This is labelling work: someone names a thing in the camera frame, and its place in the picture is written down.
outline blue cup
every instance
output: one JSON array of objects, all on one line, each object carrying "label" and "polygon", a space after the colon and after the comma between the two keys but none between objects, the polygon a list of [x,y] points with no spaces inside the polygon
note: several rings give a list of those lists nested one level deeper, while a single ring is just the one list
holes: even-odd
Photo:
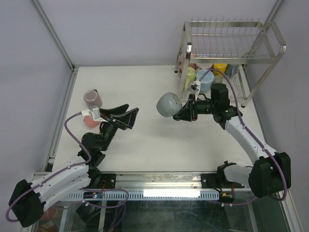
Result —
[{"label": "blue cup", "polygon": [[[200,71],[198,71],[197,79],[200,80],[206,71],[207,69],[201,69]],[[201,81],[200,91],[205,92],[210,90],[213,80],[214,80],[214,74],[212,72],[207,73],[206,76]]]}]

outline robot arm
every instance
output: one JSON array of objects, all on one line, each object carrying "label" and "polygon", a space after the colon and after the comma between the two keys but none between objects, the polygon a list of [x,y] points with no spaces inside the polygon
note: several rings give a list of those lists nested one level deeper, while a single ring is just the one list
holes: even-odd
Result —
[{"label": "robot arm", "polygon": [[[185,106],[174,115],[169,116],[173,116],[173,119],[177,121],[191,122],[196,121],[200,114],[212,114],[214,121],[236,139],[253,164],[252,168],[248,168],[241,167],[236,163],[225,162],[217,168],[217,184],[224,185],[237,182],[249,185],[255,196],[259,198],[284,190],[283,179],[286,182],[286,187],[290,188],[291,160],[289,156],[284,152],[277,153],[266,143],[259,144],[263,140],[260,140],[249,129],[241,112],[230,105],[226,85],[213,84],[211,86],[211,99],[208,99],[204,94],[199,94],[198,84],[194,88],[197,89],[198,96],[190,94]],[[200,95],[204,96],[203,100],[198,98]],[[162,116],[166,117],[165,112],[168,110],[160,105],[162,101],[163,98],[159,100],[157,109]],[[274,160],[282,170],[283,178]]]},{"label": "robot arm", "polygon": [[82,111],[81,114],[92,115],[94,120],[102,122],[99,134],[86,133],[82,138],[80,146],[86,148],[88,154],[82,149],[71,161],[50,174],[32,183],[25,179],[17,183],[9,201],[7,218],[12,209],[21,225],[28,227],[71,192],[100,181],[101,172],[97,166],[105,158],[101,151],[108,149],[118,129],[132,129],[134,126],[139,109],[126,111],[128,107],[125,104],[110,110],[93,108]]}]

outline gray bowl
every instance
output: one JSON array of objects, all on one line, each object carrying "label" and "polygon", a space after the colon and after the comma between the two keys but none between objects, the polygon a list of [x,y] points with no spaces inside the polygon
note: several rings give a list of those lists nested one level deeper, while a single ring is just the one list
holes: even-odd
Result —
[{"label": "gray bowl", "polygon": [[163,117],[172,117],[183,108],[182,101],[174,93],[164,94],[156,104],[156,109]]}]

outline white wall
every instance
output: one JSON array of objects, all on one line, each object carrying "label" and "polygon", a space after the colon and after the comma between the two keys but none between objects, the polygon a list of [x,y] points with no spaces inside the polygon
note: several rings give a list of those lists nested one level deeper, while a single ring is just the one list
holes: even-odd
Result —
[{"label": "white wall", "polygon": [[275,0],[40,0],[76,65],[175,64],[183,22],[261,18]]},{"label": "white wall", "polygon": [[[309,231],[309,1],[287,0],[275,21],[287,44],[282,60],[270,74],[255,102],[267,141],[292,159],[292,195],[302,223]],[[248,71],[257,80],[259,66]]]},{"label": "white wall", "polygon": [[41,171],[69,69],[29,0],[0,7],[0,224],[16,183]]}]

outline white tabletop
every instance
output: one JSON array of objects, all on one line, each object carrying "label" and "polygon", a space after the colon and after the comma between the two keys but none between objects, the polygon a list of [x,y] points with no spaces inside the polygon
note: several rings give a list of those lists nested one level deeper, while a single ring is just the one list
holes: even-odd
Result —
[{"label": "white tabletop", "polygon": [[[85,92],[97,89],[102,108],[128,103],[140,109],[132,130],[118,130],[102,171],[215,171],[224,161],[252,165],[236,140],[217,124],[212,115],[198,116],[196,122],[174,121],[162,117],[156,103],[166,92],[177,92],[179,74],[174,66],[125,66],[79,68],[67,116],[86,110]],[[250,127],[263,138],[258,117],[251,101],[241,109]],[[72,119],[69,129],[79,139],[89,129],[83,117]],[[53,169],[70,161],[80,151],[78,144],[62,131]]]}]

